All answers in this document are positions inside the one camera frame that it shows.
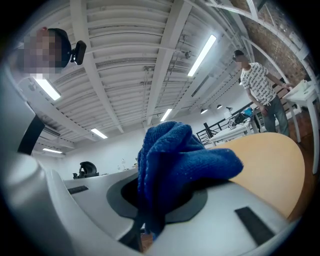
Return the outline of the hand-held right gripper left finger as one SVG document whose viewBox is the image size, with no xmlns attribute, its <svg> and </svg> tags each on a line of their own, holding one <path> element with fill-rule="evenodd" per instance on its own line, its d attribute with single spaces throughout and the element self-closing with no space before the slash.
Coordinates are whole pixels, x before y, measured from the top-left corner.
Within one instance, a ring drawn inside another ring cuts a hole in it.
<svg viewBox="0 0 320 256">
<path fill-rule="evenodd" d="M 137 208 L 138 170 L 65 180 L 64 185 L 86 215 L 103 232 L 141 252 L 142 221 Z"/>
</svg>

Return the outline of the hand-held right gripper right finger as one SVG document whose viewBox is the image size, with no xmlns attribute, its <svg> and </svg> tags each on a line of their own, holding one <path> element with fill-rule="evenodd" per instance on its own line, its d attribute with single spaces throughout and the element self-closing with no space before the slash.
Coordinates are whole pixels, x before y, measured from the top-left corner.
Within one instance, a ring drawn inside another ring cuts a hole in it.
<svg viewBox="0 0 320 256">
<path fill-rule="evenodd" d="M 296 226 L 229 181 L 207 189 L 205 206 L 191 220 L 166 225 L 149 255 L 270 256 Z"/>
</svg>

